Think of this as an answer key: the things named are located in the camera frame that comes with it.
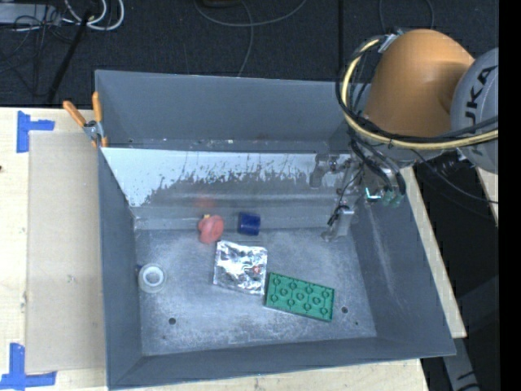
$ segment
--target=pink object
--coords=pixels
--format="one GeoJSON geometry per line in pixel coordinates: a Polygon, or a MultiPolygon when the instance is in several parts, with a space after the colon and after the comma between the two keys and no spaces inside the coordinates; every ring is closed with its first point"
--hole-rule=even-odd
{"type": "Polygon", "coordinates": [[[201,232],[199,240],[204,244],[210,244],[221,238],[222,232],[225,229],[225,221],[221,216],[204,216],[199,223],[197,228],[201,232]]]}

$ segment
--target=crumpled foil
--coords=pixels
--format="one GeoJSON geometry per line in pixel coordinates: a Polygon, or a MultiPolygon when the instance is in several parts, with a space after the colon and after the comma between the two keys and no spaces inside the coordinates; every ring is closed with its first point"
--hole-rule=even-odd
{"type": "Polygon", "coordinates": [[[264,295],[268,251],[260,246],[217,242],[213,283],[224,288],[264,295]]]}

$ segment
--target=bin floor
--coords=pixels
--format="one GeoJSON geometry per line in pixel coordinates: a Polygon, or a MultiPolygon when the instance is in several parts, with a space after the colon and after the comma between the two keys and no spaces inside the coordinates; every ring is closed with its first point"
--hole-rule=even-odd
{"type": "Polygon", "coordinates": [[[270,309],[264,296],[213,285],[215,244],[201,244],[196,231],[135,231],[138,264],[154,262],[168,276],[160,292],[139,293],[143,354],[376,336],[351,236],[326,243],[321,231],[242,238],[225,232],[222,239],[266,247],[268,273],[333,288],[330,322],[270,309]]]}

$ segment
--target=gray bin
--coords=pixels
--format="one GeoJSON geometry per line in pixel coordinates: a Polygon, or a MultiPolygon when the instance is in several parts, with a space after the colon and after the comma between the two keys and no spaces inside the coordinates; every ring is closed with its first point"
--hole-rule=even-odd
{"type": "Polygon", "coordinates": [[[314,158],[349,157],[335,83],[97,71],[110,146],[99,150],[107,384],[174,384],[455,353],[407,199],[359,202],[347,236],[326,243],[341,174],[309,186],[314,158]],[[240,211],[260,235],[236,233],[240,211]],[[268,249],[268,272],[335,289],[333,320],[266,308],[212,285],[222,239],[268,249]],[[159,264],[167,284],[138,287],[159,264]]]}

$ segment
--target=black floor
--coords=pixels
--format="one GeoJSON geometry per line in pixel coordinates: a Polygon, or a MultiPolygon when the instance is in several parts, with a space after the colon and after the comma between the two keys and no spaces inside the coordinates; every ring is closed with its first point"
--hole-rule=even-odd
{"type": "MultiPolygon", "coordinates": [[[[49,3],[63,10],[62,0],[16,0],[49,3]]],[[[88,0],[69,0],[78,13],[88,0]]],[[[72,57],[52,104],[49,89],[77,26],[13,32],[0,28],[0,105],[55,106],[71,99],[90,108],[97,68],[140,72],[221,74],[242,77],[331,81],[339,72],[339,0],[306,0],[293,15],[274,24],[227,27],[205,19],[194,0],[124,0],[124,23],[112,32],[87,31],[72,57]]],[[[474,57],[498,46],[499,0],[429,0],[434,29],[460,42],[474,57]]],[[[254,22],[290,13],[303,0],[247,0],[254,22]]],[[[386,26],[429,27],[424,0],[383,0],[386,26]]],[[[110,2],[113,18],[117,5],[110,2]]],[[[225,22],[250,22],[243,5],[206,8],[225,22]]],[[[363,40],[381,33],[379,0],[344,0],[343,50],[349,55],[363,40]]],[[[497,228],[486,204],[468,199],[416,168],[456,297],[464,297],[498,273],[497,228]]],[[[449,179],[481,196],[471,167],[449,179]]],[[[466,341],[482,390],[499,389],[499,318],[494,317],[466,341]]],[[[423,361],[431,387],[450,389],[443,363],[423,361]]]]}

